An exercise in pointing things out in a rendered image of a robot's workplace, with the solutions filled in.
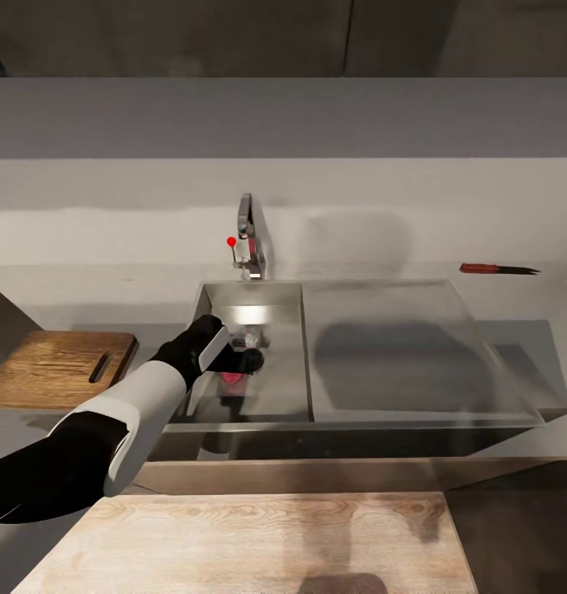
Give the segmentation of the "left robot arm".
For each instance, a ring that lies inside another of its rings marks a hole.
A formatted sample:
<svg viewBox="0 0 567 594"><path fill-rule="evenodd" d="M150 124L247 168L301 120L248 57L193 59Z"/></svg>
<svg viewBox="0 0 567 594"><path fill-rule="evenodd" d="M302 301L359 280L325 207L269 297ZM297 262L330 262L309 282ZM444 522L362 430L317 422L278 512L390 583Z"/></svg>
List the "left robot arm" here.
<svg viewBox="0 0 567 594"><path fill-rule="evenodd" d="M0 459L0 594L10 594L103 497L132 484L177 406L207 370L245 374L252 334L197 319L49 435Z"/></svg>

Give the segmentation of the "cutting board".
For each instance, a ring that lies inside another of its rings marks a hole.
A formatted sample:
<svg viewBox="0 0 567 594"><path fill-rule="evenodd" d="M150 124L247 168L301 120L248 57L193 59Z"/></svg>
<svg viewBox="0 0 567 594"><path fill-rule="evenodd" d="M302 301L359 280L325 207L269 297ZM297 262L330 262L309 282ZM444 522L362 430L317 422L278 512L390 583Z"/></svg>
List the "cutting board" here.
<svg viewBox="0 0 567 594"><path fill-rule="evenodd" d="M0 407L74 410L117 383L136 342L127 332L31 331L0 365Z"/></svg>

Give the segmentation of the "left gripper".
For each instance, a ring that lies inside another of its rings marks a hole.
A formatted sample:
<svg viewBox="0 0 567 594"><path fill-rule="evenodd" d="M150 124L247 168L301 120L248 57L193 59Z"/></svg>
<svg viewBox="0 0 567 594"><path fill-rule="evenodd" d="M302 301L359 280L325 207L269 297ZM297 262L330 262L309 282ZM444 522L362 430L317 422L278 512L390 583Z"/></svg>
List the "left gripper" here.
<svg viewBox="0 0 567 594"><path fill-rule="evenodd" d="M249 354L247 352L236 352L230 347L229 357L220 363L212 363L208 371L245 374L248 371Z"/></svg>

